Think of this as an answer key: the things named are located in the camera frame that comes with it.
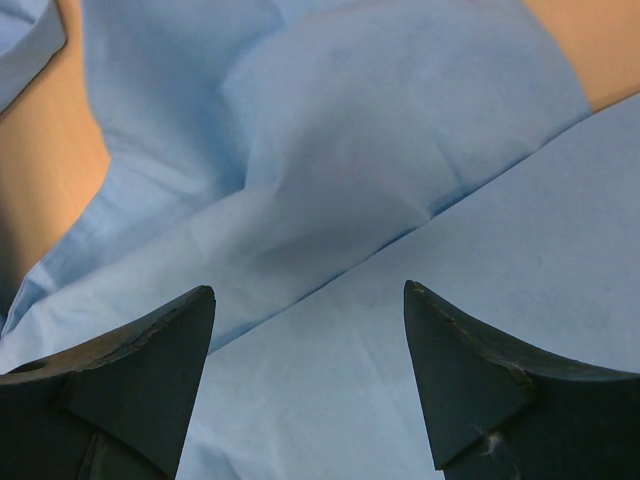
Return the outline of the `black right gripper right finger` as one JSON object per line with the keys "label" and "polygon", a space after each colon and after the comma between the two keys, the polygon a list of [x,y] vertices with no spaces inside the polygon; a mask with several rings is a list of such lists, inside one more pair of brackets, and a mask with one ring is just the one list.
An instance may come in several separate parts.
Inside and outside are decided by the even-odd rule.
{"label": "black right gripper right finger", "polygon": [[404,287],[434,466],[449,479],[635,479],[639,377],[537,348]]}

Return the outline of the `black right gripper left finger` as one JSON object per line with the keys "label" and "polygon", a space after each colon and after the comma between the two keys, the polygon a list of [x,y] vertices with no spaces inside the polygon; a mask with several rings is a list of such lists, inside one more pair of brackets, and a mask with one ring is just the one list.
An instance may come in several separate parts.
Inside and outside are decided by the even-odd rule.
{"label": "black right gripper left finger", "polygon": [[2,375],[2,478],[175,478],[214,315],[199,286]]}

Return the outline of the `light blue long sleeve shirt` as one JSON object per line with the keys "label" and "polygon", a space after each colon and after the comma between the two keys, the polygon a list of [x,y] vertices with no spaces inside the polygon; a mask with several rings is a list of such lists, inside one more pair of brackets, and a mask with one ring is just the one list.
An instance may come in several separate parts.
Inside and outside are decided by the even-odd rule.
{"label": "light blue long sleeve shirt", "polygon": [[87,1],[111,156],[27,276],[3,371],[198,285],[182,479],[433,479],[417,280],[549,351],[639,367],[639,64],[620,1]]}

